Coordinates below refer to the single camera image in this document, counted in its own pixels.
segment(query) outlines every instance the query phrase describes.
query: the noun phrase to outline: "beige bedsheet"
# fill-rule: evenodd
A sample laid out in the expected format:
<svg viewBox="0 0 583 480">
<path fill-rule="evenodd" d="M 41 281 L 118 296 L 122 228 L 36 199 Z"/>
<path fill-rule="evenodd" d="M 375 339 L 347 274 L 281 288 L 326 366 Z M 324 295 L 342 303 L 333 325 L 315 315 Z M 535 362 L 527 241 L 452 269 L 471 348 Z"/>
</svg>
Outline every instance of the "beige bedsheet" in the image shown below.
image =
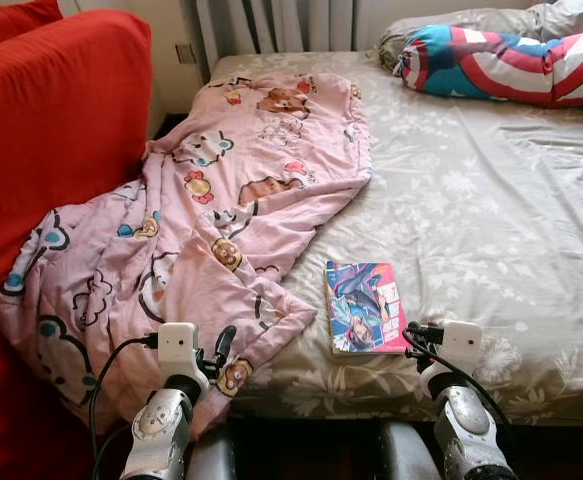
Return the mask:
<svg viewBox="0 0 583 480">
<path fill-rule="evenodd" d="M 325 262 L 380 261 L 408 321 L 484 326 L 476 377 L 514 422 L 583 425 L 583 109 L 412 92 L 374 52 L 228 57 L 213 78 L 265 71 L 357 82 L 374 172 L 283 282 L 315 322 L 256 372 L 234 413 L 433 418 L 413 360 L 328 347 Z"/>
</svg>

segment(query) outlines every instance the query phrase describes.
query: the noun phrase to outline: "black cable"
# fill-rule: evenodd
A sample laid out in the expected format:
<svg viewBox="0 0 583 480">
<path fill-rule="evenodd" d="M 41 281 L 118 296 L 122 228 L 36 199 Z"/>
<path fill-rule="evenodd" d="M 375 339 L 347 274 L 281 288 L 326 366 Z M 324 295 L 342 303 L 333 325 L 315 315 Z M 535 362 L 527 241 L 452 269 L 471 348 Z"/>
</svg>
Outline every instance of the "black cable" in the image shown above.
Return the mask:
<svg viewBox="0 0 583 480">
<path fill-rule="evenodd" d="M 513 432 L 511 431 L 511 423 L 509 422 L 509 419 L 504 414 L 504 412 L 499 407 L 499 405 L 495 402 L 495 400 L 493 400 L 491 395 L 489 395 L 489 393 L 482 387 L 482 385 L 480 385 L 471 375 L 468 375 L 466 372 L 462 371 L 461 369 L 459 369 L 458 367 L 456 367 L 452 363 L 448 362 L 444 358 L 439 357 L 435 353 L 429 351 L 426 347 L 421 345 L 418 341 L 416 341 L 411 336 L 411 334 L 418 334 L 418 333 L 419 332 L 417 330 L 414 330 L 414 329 L 409 328 L 409 327 L 402 330 L 402 336 L 404 337 L 404 339 L 407 342 L 409 342 L 413 346 L 413 348 L 415 348 L 419 352 L 423 353 L 424 355 L 427 355 L 428 357 L 432 358 L 436 362 L 439 362 L 440 364 L 444 365 L 452 372 L 460 375 L 464 380 L 466 380 L 473 388 L 475 388 L 478 391 L 480 396 L 482 396 L 482 398 L 489 403 L 489 406 L 493 409 L 493 411 L 496 413 L 496 415 L 502 421 L 502 423 L 504 425 L 504 429 L 507 433 L 507 437 L 509 437 L 509 442 L 511 443 L 511 447 L 513 447 L 515 442 L 513 441 Z"/>
<path fill-rule="evenodd" d="M 116 430 L 114 433 L 111 434 L 111 436 L 109 438 L 107 438 L 106 442 L 104 442 L 104 444 L 102 445 L 102 448 L 100 449 L 100 453 L 98 453 L 98 457 L 95 459 L 95 462 L 93 464 L 93 470 L 91 470 L 91 480 L 97 480 L 98 479 L 98 470 L 100 469 L 100 461 L 102 461 L 102 459 L 104 458 L 104 452 L 106 452 L 107 448 L 109 448 L 109 445 L 111 445 L 111 442 L 113 442 L 113 440 L 115 440 L 118 436 L 120 436 L 121 434 L 123 434 L 124 432 L 126 432 L 127 430 L 129 430 L 131 428 L 131 425 L 125 425 L 124 427 L 120 428 L 119 430 Z"/>
<path fill-rule="evenodd" d="M 97 461 L 98 459 L 98 444 L 95 435 L 95 403 L 98 398 L 98 393 L 100 393 L 100 387 L 102 386 L 102 382 L 104 381 L 104 376 L 107 374 L 107 371 L 109 370 L 109 367 L 113 363 L 113 360 L 115 360 L 115 357 L 118 356 L 118 354 L 124 347 L 126 347 L 127 345 L 131 345 L 133 343 L 140 343 L 149 348 L 158 348 L 158 334 L 151 333 L 147 337 L 131 338 L 129 340 L 125 340 L 120 345 L 118 345 L 118 347 L 113 351 L 113 353 L 107 360 L 107 363 L 104 364 L 104 368 L 100 372 L 98 381 L 95 383 L 95 386 L 93 387 L 93 393 L 91 394 L 91 398 L 89 399 L 89 430 L 91 431 L 91 451 L 93 453 L 94 461 Z"/>
</svg>

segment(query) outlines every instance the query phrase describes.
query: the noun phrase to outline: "floor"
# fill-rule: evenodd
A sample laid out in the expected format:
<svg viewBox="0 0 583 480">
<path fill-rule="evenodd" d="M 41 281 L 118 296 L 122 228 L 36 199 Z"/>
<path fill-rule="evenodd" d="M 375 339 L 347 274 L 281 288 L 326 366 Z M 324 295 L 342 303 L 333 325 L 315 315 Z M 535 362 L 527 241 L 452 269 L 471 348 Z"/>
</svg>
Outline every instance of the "floor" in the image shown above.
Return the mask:
<svg viewBox="0 0 583 480">
<path fill-rule="evenodd" d="M 175 127 L 178 123 L 182 120 L 187 118 L 186 113 L 168 113 L 166 117 L 164 117 L 164 121 L 160 126 L 160 129 L 156 132 L 153 136 L 154 140 L 157 140 L 160 137 L 164 137 L 167 133 L 169 133 L 173 127 Z"/>
<path fill-rule="evenodd" d="M 234 421 L 241 480 L 381 480 L 373 421 Z M 416 425 L 440 466 L 432 425 Z M 518 427 L 520 480 L 583 480 L 583 428 Z"/>
</svg>

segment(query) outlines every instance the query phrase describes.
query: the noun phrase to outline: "electrical outlet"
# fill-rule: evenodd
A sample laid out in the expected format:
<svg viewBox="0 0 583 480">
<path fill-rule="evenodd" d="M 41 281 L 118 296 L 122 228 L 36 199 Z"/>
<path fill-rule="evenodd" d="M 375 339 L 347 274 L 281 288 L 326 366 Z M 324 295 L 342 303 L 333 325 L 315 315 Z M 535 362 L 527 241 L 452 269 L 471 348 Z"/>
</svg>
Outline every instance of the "electrical outlet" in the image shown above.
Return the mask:
<svg viewBox="0 0 583 480">
<path fill-rule="evenodd" d="M 195 64 L 195 55 L 190 43 L 181 43 L 175 46 L 175 52 L 178 55 L 178 61 L 183 65 Z"/>
</svg>

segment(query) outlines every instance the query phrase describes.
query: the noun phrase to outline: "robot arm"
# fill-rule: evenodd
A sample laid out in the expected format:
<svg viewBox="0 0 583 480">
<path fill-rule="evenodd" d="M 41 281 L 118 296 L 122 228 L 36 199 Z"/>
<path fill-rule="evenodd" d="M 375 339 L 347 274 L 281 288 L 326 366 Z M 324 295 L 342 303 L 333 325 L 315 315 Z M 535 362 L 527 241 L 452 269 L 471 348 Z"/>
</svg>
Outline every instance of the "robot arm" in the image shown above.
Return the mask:
<svg viewBox="0 0 583 480">
<path fill-rule="evenodd" d="M 418 350 L 407 356 L 418 359 L 420 385 L 440 409 L 434 432 L 444 452 L 445 478 L 517 480 L 496 443 L 495 421 L 466 376 L 432 361 L 431 354 L 470 376 L 480 354 L 481 327 L 456 321 L 444 328 L 411 323 L 404 336 Z"/>
<path fill-rule="evenodd" d="M 121 480 L 181 480 L 193 407 L 217 379 L 229 355 L 235 327 L 216 342 L 216 359 L 204 359 L 197 327 L 165 323 L 158 329 L 158 362 L 164 387 L 151 394 L 131 425 L 133 446 Z"/>
</svg>

